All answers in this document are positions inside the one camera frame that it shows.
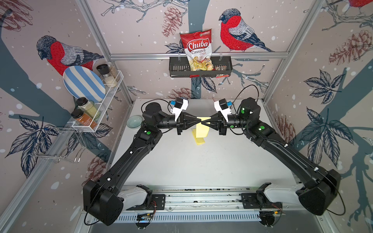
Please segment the yellow square paper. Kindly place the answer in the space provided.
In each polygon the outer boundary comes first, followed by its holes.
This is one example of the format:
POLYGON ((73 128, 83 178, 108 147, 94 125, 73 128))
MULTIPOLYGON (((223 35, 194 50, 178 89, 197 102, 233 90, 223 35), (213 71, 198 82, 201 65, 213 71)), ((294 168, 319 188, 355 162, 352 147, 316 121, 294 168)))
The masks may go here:
POLYGON ((208 136, 209 133, 209 126, 205 126, 202 123, 198 123, 196 125, 196 137, 197 138, 205 138, 208 136))
POLYGON ((196 129, 192 129, 192 135, 193 135, 193 138, 194 138, 194 140, 195 140, 195 142, 198 146, 205 144, 205 140, 204 140, 203 137, 197 137, 196 129))

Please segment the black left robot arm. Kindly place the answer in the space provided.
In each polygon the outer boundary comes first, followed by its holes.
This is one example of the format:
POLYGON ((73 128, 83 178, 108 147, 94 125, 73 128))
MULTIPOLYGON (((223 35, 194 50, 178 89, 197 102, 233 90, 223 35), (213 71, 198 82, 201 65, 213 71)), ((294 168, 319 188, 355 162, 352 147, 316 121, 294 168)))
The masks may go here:
POLYGON ((140 161, 149 154, 163 136, 162 129, 176 129, 180 135, 184 130, 201 120, 186 112, 188 100, 177 98, 169 115, 162 111, 159 103, 150 103, 142 114, 143 122, 133 142, 121 158, 97 181, 89 180, 83 187, 84 210, 98 222, 109 226, 123 210, 139 206, 142 209, 157 208, 152 201, 152 191, 137 185, 122 191, 122 187, 140 161))

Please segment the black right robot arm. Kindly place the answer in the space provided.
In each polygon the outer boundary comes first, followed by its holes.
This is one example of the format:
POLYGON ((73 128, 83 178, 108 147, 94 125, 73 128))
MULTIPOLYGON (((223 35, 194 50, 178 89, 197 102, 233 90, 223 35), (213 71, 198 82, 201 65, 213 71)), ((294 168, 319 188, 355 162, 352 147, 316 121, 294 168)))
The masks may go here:
POLYGON ((233 115, 225 99, 214 103, 216 114, 201 123, 220 135, 227 129, 239 128, 257 146, 270 152, 301 181, 302 187, 295 192, 300 204, 310 213, 321 216, 339 193, 341 175, 336 170, 326 170, 287 144, 267 123, 261 121, 261 107, 255 99, 244 99, 233 115))

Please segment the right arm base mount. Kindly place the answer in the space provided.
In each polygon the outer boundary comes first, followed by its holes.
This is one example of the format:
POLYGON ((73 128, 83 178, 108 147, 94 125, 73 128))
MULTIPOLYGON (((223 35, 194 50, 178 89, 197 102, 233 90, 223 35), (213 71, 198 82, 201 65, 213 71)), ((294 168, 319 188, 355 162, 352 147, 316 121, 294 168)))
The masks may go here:
POLYGON ((241 193, 241 202, 244 209, 281 209, 282 203, 272 203, 264 194, 265 188, 271 183, 261 185, 255 192, 241 193))

